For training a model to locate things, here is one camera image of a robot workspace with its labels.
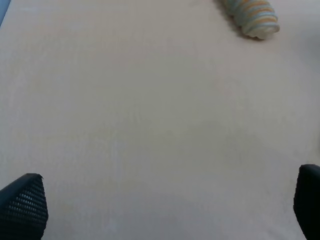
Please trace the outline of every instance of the black mesh object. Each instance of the black mesh object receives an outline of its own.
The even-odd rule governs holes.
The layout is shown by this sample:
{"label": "black mesh object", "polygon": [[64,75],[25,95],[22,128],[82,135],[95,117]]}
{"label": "black mesh object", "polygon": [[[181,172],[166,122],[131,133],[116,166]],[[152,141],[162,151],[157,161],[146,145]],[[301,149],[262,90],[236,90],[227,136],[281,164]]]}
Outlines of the black mesh object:
{"label": "black mesh object", "polygon": [[320,239],[320,167],[302,165],[293,200],[296,219],[307,240]]}
{"label": "black mesh object", "polygon": [[27,173],[0,191],[0,240],[40,240],[48,217],[41,175]]}

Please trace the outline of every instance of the blue stripe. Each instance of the blue stripe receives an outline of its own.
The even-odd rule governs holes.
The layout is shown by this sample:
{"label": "blue stripe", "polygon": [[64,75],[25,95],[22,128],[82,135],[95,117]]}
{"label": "blue stripe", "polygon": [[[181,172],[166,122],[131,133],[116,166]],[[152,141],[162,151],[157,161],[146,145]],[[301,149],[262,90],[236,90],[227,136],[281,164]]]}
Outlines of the blue stripe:
{"label": "blue stripe", "polygon": [[226,0],[226,2],[227,2],[227,10],[229,11],[229,9],[232,7],[233,0]]}
{"label": "blue stripe", "polygon": [[255,29],[260,28],[260,27],[277,27],[277,26],[278,26],[278,24],[276,22],[260,23],[260,24],[257,24],[257,25],[254,25],[254,26],[250,27],[246,32],[244,32],[244,34],[248,34],[252,30],[255,30]]}
{"label": "blue stripe", "polygon": [[250,1],[246,2],[244,5],[242,5],[238,9],[236,9],[235,14],[243,13],[244,9],[246,9],[247,6],[249,6],[250,4],[252,4],[254,2],[256,2],[256,1],[255,0],[250,0]]}
{"label": "blue stripe", "polygon": [[11,0],[0,0],[0,26],[5,18]]}
{"label": "blue stripe", "polygon": [[278,20],[278,17],[274,12],[262,11],[262,12],[259,12],[258,14],[256,14],[256,15],[250,17],[249,19],[247,19],[246,22],[250,23],[250,22],[256,20],[257,18],[265,17],[265,16],[272,16],[272,17],[275,17]]}
{"label": "blue stripe", "polygon": [[263,8],[272,8],[270,4],[265,4],[265,5],[259,5],[259,6],[254,6],[251,7],[248,11],[246,12],[239,12],[239,14],[237,14],[234,18],[234,20],[240,25],[242,26],[246,20],[249,14],[251,14],[252,12],[259,10],[259,9],[263,9]]}
{"label": "blue stripe", "polygon": [[236,12],[236,10],[237,10],[237,8],[238,8],[238,6],[240,5],[240,3],[242,2],[243,0],[235,0],[234,2],[233,2],[233,4],[229,7],[229,13],[230,14],[235,14],[235,12]]}

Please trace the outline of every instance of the striped toy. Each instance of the striped toy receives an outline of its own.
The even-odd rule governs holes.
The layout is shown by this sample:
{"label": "striped toy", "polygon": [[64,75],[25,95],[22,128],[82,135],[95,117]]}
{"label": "striped toy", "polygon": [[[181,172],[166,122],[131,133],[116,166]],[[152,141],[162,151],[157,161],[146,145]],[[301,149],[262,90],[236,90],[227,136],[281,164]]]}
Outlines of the striped toy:
{"label": "striped toy", "polygon": [[278,18],[266,0],[222,0],[228,14],[242,32],[252,38],[268,39],[280,30]]}

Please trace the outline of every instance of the pastel striped cylinder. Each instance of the pastel striped cylinder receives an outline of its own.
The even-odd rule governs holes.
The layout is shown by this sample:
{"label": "pastel striped cylinder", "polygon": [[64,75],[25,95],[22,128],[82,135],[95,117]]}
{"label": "pastel striped cylinder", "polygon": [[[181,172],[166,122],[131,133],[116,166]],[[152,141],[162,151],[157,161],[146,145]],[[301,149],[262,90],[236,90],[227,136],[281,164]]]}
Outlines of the pastel striped cylinder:
{"label": "pastel striped cylinder", "polygon": [[266,0],[222,0],[228,14],[242,32],[252,38],[268,39],[279,32],[278,17]]}

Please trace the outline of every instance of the orange stripe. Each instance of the orange stripe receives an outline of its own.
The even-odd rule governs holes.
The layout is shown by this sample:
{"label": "orange stripe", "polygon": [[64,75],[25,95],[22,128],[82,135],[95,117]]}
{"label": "orange stripe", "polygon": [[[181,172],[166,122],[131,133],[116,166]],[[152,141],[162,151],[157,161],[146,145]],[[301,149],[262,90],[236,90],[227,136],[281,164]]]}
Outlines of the orange stripe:
{"label": "orange stripe", "polygon": [[247,6],[243,11],[245,12],[252,7],[261,6],[261,5],[270,5],[270,3],[268,3],[267,1],[254,1],[251,4],[249,4],[249,6]]}
{"label": "orange stripe", "polygon": [[242,2],[238,5],[237,8],[242,8],[243,5],[245,5],[247,2],[249,2],[250,0],[242,0]]}
{"label": "orange stripe", "polygon": [[271,13],[274,13],[274,10],[271,8],[271,7],[263,7],[263,8],[260,8],[258,10],[255,10],[253,12],[251,12],[248,17],[251,18],[253,17],[254,15],[258,14],[258,13],[261,13],[261,12],[271,12]]}
{"label": "orange stripe", "polygon": [[273,18],[273,17],[268,17],[268,18],[263,18],[263,19],[257,19],[256,21],[254,21],[254,24],[264,24],[264,23],[269,23],[269,22],[273,22],[276,23],[277,19]]}

